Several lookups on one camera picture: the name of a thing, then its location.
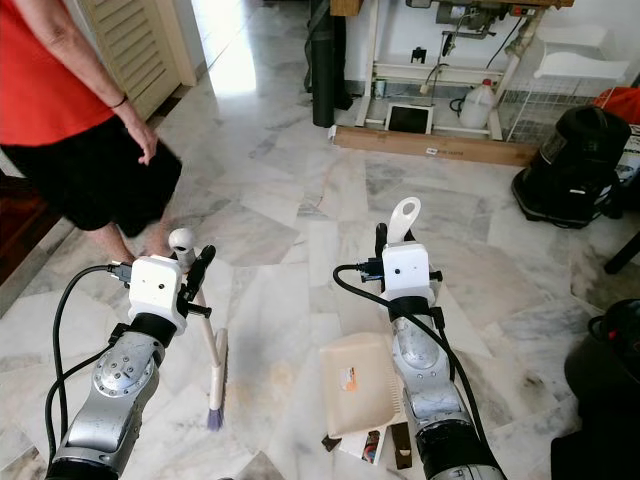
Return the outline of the person's left hand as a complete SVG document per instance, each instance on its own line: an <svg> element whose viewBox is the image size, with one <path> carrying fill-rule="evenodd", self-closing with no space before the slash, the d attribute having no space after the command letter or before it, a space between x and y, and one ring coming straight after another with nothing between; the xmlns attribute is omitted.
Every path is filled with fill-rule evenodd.
<svg viewBox="0 0 640 480"><path fill-rule="evenodd" d="M154 159L157 150L157 134L137 113L131 102L124 101L119 108L115 108L116 115L123 120L125 128L137 145L141 147L142 155L138 163L148 165Z"/></svg>

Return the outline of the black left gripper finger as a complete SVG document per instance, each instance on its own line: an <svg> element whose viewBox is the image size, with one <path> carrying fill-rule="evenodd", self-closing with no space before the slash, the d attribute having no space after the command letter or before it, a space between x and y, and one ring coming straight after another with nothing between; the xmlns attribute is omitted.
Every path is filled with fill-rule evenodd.
<svg viewBox="0 0 640 480"><path fill-rule="evenodd" d="M204 287L206 271L215 256L216 248L212 244L206 244L197 255L193 256L193 261L189 265L186 275L186 285L184 285L186 293L201 292L202 287Z"/></svg>

